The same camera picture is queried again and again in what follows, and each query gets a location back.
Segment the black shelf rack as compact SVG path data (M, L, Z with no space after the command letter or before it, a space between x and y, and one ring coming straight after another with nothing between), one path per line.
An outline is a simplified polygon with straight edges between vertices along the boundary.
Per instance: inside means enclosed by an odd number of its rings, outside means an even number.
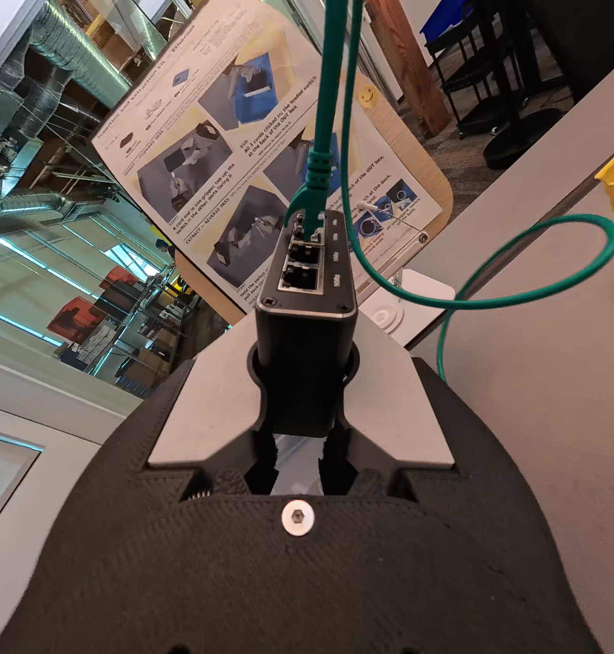
M516 98L524 102L540 90L542 80L532 38L533 23L528 13L523 18L513 18L507 9L495 9L500 18L501 31L497 37L501 61L509 59L516 78ZM499 92L490 88L493 64L485 45L479 45L475 36L480 34L479 20L474 12L460 24L448 29L432 44L425 47L435 70L441 79L442 91L450 102L457 122L459 138L471 135L495 136L508 122L505 102ZM444 74L440 54L458 47L462 62L452 73ZM473 89L476 105L465 116L460 116L453 94Z

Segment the black ethernet splitter box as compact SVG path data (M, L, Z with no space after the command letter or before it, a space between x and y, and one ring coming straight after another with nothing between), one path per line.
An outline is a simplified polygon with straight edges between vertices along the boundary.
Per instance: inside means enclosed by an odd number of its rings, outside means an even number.
M255 302L257 374L274 434L325 439L335 421L358 307L346 220L302 212L282 228Z

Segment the black pole stand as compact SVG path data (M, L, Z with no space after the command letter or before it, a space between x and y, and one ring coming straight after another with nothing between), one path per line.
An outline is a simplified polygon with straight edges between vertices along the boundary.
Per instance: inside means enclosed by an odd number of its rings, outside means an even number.
M556 108L541 109L502 129L486 145L483 159L490 170L505 170L527 152L564 116Z

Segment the large grid window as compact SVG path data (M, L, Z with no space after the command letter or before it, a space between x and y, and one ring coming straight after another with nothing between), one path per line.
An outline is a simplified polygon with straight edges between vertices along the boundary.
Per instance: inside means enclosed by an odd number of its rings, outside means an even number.
M0 337L50 357L103 320L121 322L169 265L99 213L0 233Z

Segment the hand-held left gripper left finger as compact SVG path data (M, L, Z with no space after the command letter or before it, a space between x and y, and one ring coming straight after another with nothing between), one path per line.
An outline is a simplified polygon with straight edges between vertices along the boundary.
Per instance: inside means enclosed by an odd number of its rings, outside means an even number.
M253 494L271 493L278 449L256 352L255 317L249 314L195 357L149 455L151 468L195 468L211 483L219 473L237 470Z

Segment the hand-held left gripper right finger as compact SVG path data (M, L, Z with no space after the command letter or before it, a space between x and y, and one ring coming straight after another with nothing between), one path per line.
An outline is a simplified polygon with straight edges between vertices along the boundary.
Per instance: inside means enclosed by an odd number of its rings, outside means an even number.
M345 495L364 470L392 486L402 471L450 471L454 458L408 351L362 313L321 456L325 495Z

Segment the silver air duct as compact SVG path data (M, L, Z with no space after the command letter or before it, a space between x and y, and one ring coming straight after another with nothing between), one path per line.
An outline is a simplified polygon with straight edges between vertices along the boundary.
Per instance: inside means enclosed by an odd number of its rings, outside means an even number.
M30 26L29 44L73 81L113 109L131 88L97 45L56 1L45 1Z

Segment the blue plastic bin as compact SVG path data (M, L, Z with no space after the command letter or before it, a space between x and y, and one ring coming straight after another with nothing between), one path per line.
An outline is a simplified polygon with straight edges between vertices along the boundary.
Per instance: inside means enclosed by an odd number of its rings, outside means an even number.
M470 1L439 1L434 11L419 31L432 44L448 29L460 24L473 10Z

